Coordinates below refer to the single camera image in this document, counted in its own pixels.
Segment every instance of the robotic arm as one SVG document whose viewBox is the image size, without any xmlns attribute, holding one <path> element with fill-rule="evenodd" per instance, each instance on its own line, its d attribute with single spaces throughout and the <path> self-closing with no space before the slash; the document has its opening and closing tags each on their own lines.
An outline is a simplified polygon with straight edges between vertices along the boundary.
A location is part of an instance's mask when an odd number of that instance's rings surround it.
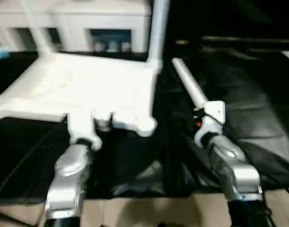
<svg viewBox="0 0 289 227">
<path fill-rule="evenodd" d="M 102 141 L 96 135 L 91 112 L 76 110 L 68 115 L 70 146 L 55 164 L 55 176 L 48 190 L 46 226 L 79 226 L 90 174 L 92 152 Z"/>
<path fill-rule="evenodd" d="M 210 151 L 212 171 L 218 176 L 228 201 L 233 227 L 268 227 L 267 218 L 252 215 L 265 212 L 260 175 L 246 159 L 240 147 L 222 133 L 225 123 L 225 103 L 208 101 L 200 86 L 181 59 L 172 60 L 194 105 L 195 119 L 202 121 L 194 141 Z"/>
</svg>

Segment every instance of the white cabinet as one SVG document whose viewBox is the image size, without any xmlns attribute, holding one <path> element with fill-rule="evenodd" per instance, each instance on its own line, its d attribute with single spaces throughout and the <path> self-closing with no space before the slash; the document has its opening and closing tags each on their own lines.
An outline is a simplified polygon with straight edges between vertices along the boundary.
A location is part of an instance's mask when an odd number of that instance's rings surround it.
<svg viewBox="0 0 289 227">
<path fill-rule="evenodd" d="M 147 51 L 151 11 L 146 0 L 67 0 L 54 12 L 67 26 L 71 51 Z"/>
<path fill-rule="evenodd" d="M 62 38 L 58 34 L 58 25 L 53 20 L 51 8 L 60 1 L 30 0 L 31 7 L 36 13 L 36 22 L 45 29 L 47 36 L 53 40 L 58 48 L 63 46 Z M 2 44 L 12 52 L 34 51 L 36 49 L 19 0 L 0 0 L 0 37 Z"/>
<path fill-rule="evenodd" d="M 28 0 L 38 25 L 59 50 L 147 52 L 146 0 Z M 10 51 L 34 51 L 19 0 L 0 0 L 0 37 Z"/>
</svg>

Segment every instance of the wooden floor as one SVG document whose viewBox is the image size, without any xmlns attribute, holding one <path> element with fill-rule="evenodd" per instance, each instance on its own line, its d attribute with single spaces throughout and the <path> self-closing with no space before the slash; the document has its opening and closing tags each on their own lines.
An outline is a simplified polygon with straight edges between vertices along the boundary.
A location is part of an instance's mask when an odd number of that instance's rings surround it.
<svg viewBox="0 0 289 227">
<path fill-rule="evenodd" d="M 266 198 L 277 226 L 289 227 L 288 194 L 283 190 L 273 191 Z M 0 211 L 34 224 L 43 213 L 43 205 L 0 206 Z M 108 227 L 156 227 L 159 222 L 186 227 L 229 227 L 230 217 L 222 194 L 195 194 L 186 199 L 86 201 L 82 216 L 82 227 L 99 227 L 102 223 Z M 14 226 L 0 221 L 0 227 Z"/>
</svg>

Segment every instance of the wrinkled black fabric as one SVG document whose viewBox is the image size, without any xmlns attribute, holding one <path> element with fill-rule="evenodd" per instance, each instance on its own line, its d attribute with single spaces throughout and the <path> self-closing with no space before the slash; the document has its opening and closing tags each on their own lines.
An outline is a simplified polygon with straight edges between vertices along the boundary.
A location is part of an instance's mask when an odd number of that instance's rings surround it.
<svg viewBox="0 0 289 227">
<path fill-rule="evenodd" d="M 284 64 L 289 63 L 283 55 L 279 54 L 277 58 Z M 263 65 L 264 67 L 260 66 L 262 69 L 268 67 L 269 69 L 264 72 L 269 72 L 272 67 L 284 67 L 284 64 L 270 65 L 267 57 L 249 61 L 224 53 L 200 55 L 190 61 L 186 60 L 186 63 L 207 97 L 210 100 L 222 100 L 226 103 L 227 127 L 262 175 L 266 186 L 268 188 L 289 186 L 289 130 L 287 129 L 289 125 L 285 124 L 286 119 L 282 118 L 280 109 L 269 98 L 269 90 L 259 86 L 259 79 L 267 81 L 267 77 L 257 79 L 257 74 L 250 74 L 255 71 L 256 65 Z M 196 131 L 194 123 L 190 120 L 193 104 L 178 76 L 169 73 L 168 77 L 172 77 L 172 82 L 168 82 L 166 86 L 170 94 L 168 100 L 171 103 L 173 121 L 178 124 L 195 157 L 206 169 L 209 169 L 207 152 L 198 149 L 193 142 L 193 133 Z M 276 77 L 280 80 L 281 75 L 277 74 Z M 282 83 L 277 84 L 277 93 L 284 90 L 282 85 Z M 280 97 L 289 105 L 288 96 Z M 201 179 L 211 179 L 206 173 L 203 175 L 197 173 L 197 175 Z M 270 175 L 277 182 L 265 175 Z"/>
<path fill-rule="evenodd" d="M 36 58 L 35 53 L 12 53 L 10 59 L 0 61 L 0 75 L 3 75 L 0 92 Z M 171 128 L 162 117 L 160 89 L 155 93 L 153 114 L 158 126 L 153 136 L 143 138 L 133 131 L 116 129 L 97 132 L 103 147 L 93 154 L 87 198 L 177 197 L 192 192 L 194 180 L 177 155 L 179 141 L 170 138 Z M 53 128 L 51 135 L 10 178 L 0 195 L 0 203 L 44 201 L 54 177 L 54 164 L 69 146 L 65 123 L 0 120 L 0 185 L 29 149 Z"/>
</svg>

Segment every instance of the black cable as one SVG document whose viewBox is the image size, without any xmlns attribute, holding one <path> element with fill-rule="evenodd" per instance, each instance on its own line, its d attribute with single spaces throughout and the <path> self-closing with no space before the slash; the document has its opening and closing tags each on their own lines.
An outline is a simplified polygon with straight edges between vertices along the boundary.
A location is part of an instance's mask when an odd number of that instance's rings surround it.
<svg viewBox="0 0 289 227">
<path fill-rule="evenodd" d="M 203 115 L 212 118 L 214 121 L 216 121 L 218 124 L 220 124 L 220 125 L 223 127 L 223 129 L 228 133 L 229 137 L 231 137 L 231 139 L 234 140 L 234 143 L 235 143 L 237 146 L 239 146 L 240 149 L 244 152 L 244 154 L 246 155 L 246 158 L 248 159 L 249 163 L 250 163 L 252 166 L 255 167 L 255 165 L 253 164 L 251 158 L 248 157 L 247 153 L 245 152 L 245 149 L 242 148 L 242 145 L 238 142 L 237 138 L 235 138 L 235 136 L 230 132 L 229 128 L 228 128 L 226 125 L 222 124 L 222 123 L 221 123 L 219 120 L 217 120 L 215 117 L 211 116 L 210 114 L 204 112 Z M 266 175 L 266 174 L 263 174 L 263 175 L 265 175 L 266 177 L 274 180 L 274 178 L 273 178 L 273 177 L 270 177 L 269 175 Z M 263 194 L 263 203 L 264 203 L 264 206 L 265 206 L 265 209 L 266 209 L 266 213 L 265 213 L 264 215 L 266 215 L 266 217 L 268 218 L 268 221 L 270 222 L 270 224 L 271 224 L 273 227 L 276 227 L 276 224 L 274 223 L 274 221 L 273 221 L 273 219 L 272 219 L 272 210 L 267 206 L 264 191 L 263 191 L 262 194 Z"/>
<path fill-rule="evenodd" d="M 22 157 L 19 163 L 11 170 L 11 172 L 5 177 L 4 181 L 0 185 L 0 194 L 2 193 L 5 185 L 8 183 L 9 179 L 13 174 L 21 167 L 21 165 L 36 151 L 36 149 L 52 134 L 52 132 L 57 128 L 59 124 L 50 129 L 29 151 Z"/>
</svg>

